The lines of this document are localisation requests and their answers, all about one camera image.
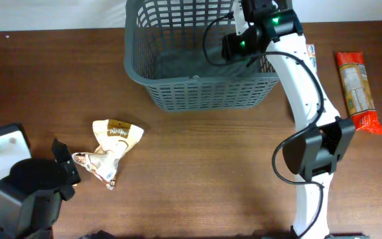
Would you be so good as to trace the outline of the blue white carton box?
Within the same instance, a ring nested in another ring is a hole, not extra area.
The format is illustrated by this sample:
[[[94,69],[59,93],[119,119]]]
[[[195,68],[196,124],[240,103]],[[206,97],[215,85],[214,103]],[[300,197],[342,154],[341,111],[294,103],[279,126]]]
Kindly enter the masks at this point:
[[[312,63],[312,67],[314,69],[314,72],[317,73],[317,63],[316,63],[316,51],[313,44],[306,45],[307,51],[308,51],[308,57]]]

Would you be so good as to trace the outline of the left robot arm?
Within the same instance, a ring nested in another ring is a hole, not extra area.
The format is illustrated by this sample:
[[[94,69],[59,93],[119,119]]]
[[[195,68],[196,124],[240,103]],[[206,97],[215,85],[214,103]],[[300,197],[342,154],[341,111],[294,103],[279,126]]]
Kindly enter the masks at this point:
[[[81,178],[68,146],[54,139],[53,159],[32,157],[24,127],[0,127],[0,238],[53,238],[61,205]]]

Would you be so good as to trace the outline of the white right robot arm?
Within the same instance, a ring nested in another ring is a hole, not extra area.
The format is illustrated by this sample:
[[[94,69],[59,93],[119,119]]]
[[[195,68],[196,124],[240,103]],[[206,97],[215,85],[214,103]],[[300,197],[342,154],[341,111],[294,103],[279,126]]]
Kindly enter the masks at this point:
[[[273,152],[283,155],[296,187],[296,216],[291,238],[330,238],[328,193],[338,163],[350,145],[355,126],[329,101],[311,63],[304,30],[292,9],[273,1],[234,1],[228,17],[235,33],[222,39],[222,58],[235,63],[264,56],[281,81],[296,131]]]

